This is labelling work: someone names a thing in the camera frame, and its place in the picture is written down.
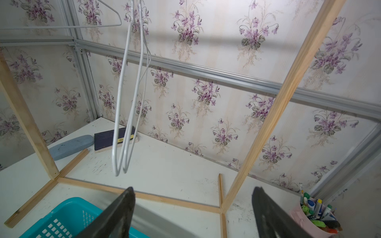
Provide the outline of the wooden clothes rack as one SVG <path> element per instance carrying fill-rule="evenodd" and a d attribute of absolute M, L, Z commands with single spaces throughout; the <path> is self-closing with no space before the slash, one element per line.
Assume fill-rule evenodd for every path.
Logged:
<path fill-rule="evenodd" d="M 122 196 L 122 201 L 116 207 L 117 212 L 131 212 L 133 201 L 136 198 L 141 198 L 224 215 L 233 203 L 266 140 L 270 137 L 287 104 L 294 95 L 297 86 L 307 70 L 307 60 L 310 59 L 313 56 L 314 51 L 317 50 L 319 42 L 328 33 L 334 18 L 338 15 L 343 5 L 344 1 L 325 1 L 321 6 L 313 25 L 287 74 L 284 84 L 277 94 L 275 102 L 244 160 L 243 166 L 235 177 L 227 195 L 224 195 L 222 192 L 219 193 L 220 205 L 218 207 L 162 197 L 154 194 L 134 192 L 130 188 L 119 189 L 67 178 L 67 173 L 69 173 L 88 154 L 88 150 L 84 149 L 81 151 L 79 155 L 62 170 L 57 169 L 46 143 L 37 128 L 34 118 L 29 111 L 27 103 L 13 79 L 13 75 L 6 60 L 1 58 L 1 90 L 14 111 L 28 140 L 37 153 L 42 166 L 50 177 L 49 182 L 23 204 L 23 206 L 21 206 L 12 216 L 10 216 L 6 220 L 5 225 L 9 228 L 13 228 L 17 225 L 31 211 L 31 209 L 33 209 L 59 183 L 67 183 L 91 189 L 119 193 Z"/>

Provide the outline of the white hanger of red shirt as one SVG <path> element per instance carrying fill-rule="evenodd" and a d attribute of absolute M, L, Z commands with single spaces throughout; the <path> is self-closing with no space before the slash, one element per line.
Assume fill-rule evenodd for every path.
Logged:
<path fill-rule="evenodd" d="M 99 3 L 104 5 L 106 8 L 114 12 L 118 19 L 119 23 L 117 24 L 108 24 L 108 25 L 62 25 L 62 26 L 22 26 L 22 27 L 7 27 L 7 28 L 1 28 L 1 31 L 3 30 L 35 30 L 35 29 L 81 29 L 81 28 L 102 28 L 102 27 L 118 27 L 122 26 L 122 18 L 120 14 L 111 6 L 109 6 L 107 3 L 105 3 L 102 0 L 98 0 Z"/>

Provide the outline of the pink pen cup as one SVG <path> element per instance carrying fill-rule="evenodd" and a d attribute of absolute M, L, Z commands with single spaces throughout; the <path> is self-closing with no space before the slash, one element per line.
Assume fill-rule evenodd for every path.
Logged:
<path fill-rule="evenodd" d="M 343 231 L 332 213 L 330 204 L 323 205 L 321 199 L 315 199 L 303 190 L 299 184 L 299 205 L 290 211 L 291 218 L 313 238 L 332 238 Z"/>

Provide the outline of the blue fabric glasses case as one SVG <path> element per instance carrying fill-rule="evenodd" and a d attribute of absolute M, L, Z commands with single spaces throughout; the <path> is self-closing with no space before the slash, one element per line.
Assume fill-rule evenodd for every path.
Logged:
<path fill-rule="evenodd" d="M 66 142 L 60 143 L 49 149 L 50 155 L 54 161 L 63 159 L 67 156 L 75 154 L 88 148 L 94 144 L 94 137 L 91 135 L 83 135 Z"/>

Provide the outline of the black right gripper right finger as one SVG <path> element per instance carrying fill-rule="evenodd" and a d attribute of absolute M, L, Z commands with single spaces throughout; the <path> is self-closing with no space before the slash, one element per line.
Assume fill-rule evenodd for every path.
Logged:
<path fill-rule="evenodd" d="M 262 187 L 254 188 L 252 206 L 260 238 L 311 237 L 268 196 Z"/>

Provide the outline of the white wire hanger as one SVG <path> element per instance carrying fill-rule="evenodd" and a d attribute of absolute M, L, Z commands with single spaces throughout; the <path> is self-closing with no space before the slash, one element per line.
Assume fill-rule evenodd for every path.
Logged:
<path fill-rule="evenodd" d="M 115 114 L 115 125 L 114 125 L 114 134 L 113 134 L 113 144 L 112 144 L 112 166 L 113 166 L 113 172 L 116 177 L 119 176 L 121 169 L 122 169 L 122 163 L 125 160 L 125 146 L 129 145 L 131 133 L 128 132 L 128 129 L 125 130 L 124 139 L 122 142 L 122 150 L 118 157 L 118 140 L 119 140 L 119 126 L 120 126 L 120 112 L 121 112 L 121 104 L 122 104 L 122 93 L 123 93 L 123 85 L 124 85 L 124 75 L 125 70 L 127 66 L 127 58 L 128 58 L 128 51 L 129 51 L 129 44 L 131 40 L 131 31 L 132 31 L 132 24 L 135 21 L 135 1 L 131 1 L 130 4 L 130 21 L 128 21 L 128 30 L 127 30 L 127 37 L 126 37 L 126 45 L 124 49 L 124 55 L 122 60 L 122 66 L 121 66 L 121 73 L 119 77 L 119 84 L 118 84 L 118 94 L 117 94 L 117 104 L 116 104 L 116 114 Z"/>

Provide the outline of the teal perforated plastic basket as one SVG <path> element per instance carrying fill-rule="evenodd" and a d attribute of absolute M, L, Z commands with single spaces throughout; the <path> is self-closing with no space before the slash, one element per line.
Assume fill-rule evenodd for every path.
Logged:
<path fill-rule="evenodd" d="M 77 238 L 104 210 L 80 197 L 60 203 L 48 215 L 37 221 L 21 235 L 22 238 Z M 129 238 L 147 235 L 132 227 Z"/>

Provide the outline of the white hanger of teal shirt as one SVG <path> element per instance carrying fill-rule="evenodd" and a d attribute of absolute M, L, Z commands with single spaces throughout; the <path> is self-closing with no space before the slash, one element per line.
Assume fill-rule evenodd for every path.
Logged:
<path fill-rule="evenodd" d="M 131 161 L 131 157 L 132 157 L 132 153 L 133 153 L 133 150 L 134 150 L 134 146 L 135 146 L 135 143 L 137 141 L 137 133 L 138 133 L 138 128 L 139 128 L 139 124 L 140 124 L 140 119 L 141 119 L 141 116 L 142 116 L 142 110 L 143 110 L 143 106 L 144 106 L 144 99 L 145 99 L 145 92 L 146 92 L 146 85 L 147 85 L 147 71 L 148 71 L 148 67 L 150 66 L 150 63 L 151 63 L 151 52 L 148 48 L 148 45 L 147 45 L 147 41 L 146 41 L 146 37 L 145 37 L 145 33 L 144 33 L 144 26 L 143 26 L 143 3 L 142 1 L 139 1 L 138 3 L 138 10 L 139 10 L 139 22 L 140 22 L 140 61 L 139 61 L 139 68 L 138 68 L 138 75 L 137 75 L 137 82 L 136 82 L 136 87 L 135 87 L 135 91 L 134 91 L 134 97 L 133 97 L 133 100 L 132 100 L 132 107 L 131 107 L 131 111 L 130 111 L 130 115 L 129 115 L 129 119 L 128 119 L 128 124 L 126 126 L 126 132 L 129 133 L 129 140 L 125 140 L 125 147 L 124 147 L 124 150 L 123 150 L 123 171 L 124 173 L 126 174 L 128 172 L 128 169 L 129 169 L 129 165 L 130 165 L 130 161 Z M 147 62 L 146 62 L 146 70 L 144 73 L 142 73 L 142 67 L 143 67 L 143 54 L 146 53 L 147 54 Z M 140 89 L 140 84 L 141 84 L 141 81 L 143 80 L 143 77 L 145 76 L 145 80 L 144 80 L 144 87 L 143 87 L 143 95 L 142 95 L 142 99 L 141 99 L 141 105 L 140 105 L 140 109 L 139 109 L 139 114 L 138 114 L 138 118 L 137 118 L 137 124 L 136 124 L 136 128 L 135 128 L 135 131 L 134 131 L 134 136 L 133 138 L 131 139 L 131 135 L 132 135 L 132 128 L 133 128 L 133 116 L 135 115 L 135 111 L 136 109 L 138 108 L 138 104 L 139 104 L 139 100 L 138 100 L 138 96 L 139 96 L 139 89 Z"/>

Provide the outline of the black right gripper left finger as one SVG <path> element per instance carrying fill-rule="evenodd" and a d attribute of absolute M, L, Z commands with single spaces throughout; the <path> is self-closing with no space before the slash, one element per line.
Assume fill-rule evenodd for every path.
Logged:
<path fill-rule="evenodd" d="M 129 238 L 136 204 L 134 189 L 128 187 L 78 238 Z"/>

